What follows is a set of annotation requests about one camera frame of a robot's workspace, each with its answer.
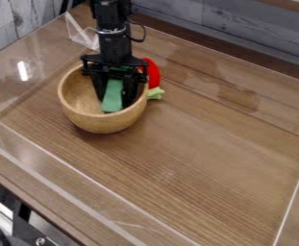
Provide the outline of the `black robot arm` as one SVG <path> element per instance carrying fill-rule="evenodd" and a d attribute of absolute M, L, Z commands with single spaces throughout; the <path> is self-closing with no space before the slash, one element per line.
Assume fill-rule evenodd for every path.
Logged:
<path fill-rule="evenodd" d="M 90 78 L 101 111 L 128 108 L 136 97 L 138 84 L 148 82 L 149 63 L 132 55 L 132 41 L 142 42 L 146 35 L 130 35 L 130 0 L 89 0 L 98 53 L 81 55 L 82 74 Z"/>

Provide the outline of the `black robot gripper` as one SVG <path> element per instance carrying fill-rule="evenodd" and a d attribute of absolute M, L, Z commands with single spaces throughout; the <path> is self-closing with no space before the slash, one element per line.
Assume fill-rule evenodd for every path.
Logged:
<path fill-rule="evenodd" d="M 81 55 L 82 74 L 89 77 L 98 100 L 109 79 L 122 82 L 121 104 L 126 108 L 137 96 L 138 84 L 148 81 L 149 64 L 132 54 L 129 29 L 94 29 L 98 53 Z"/>

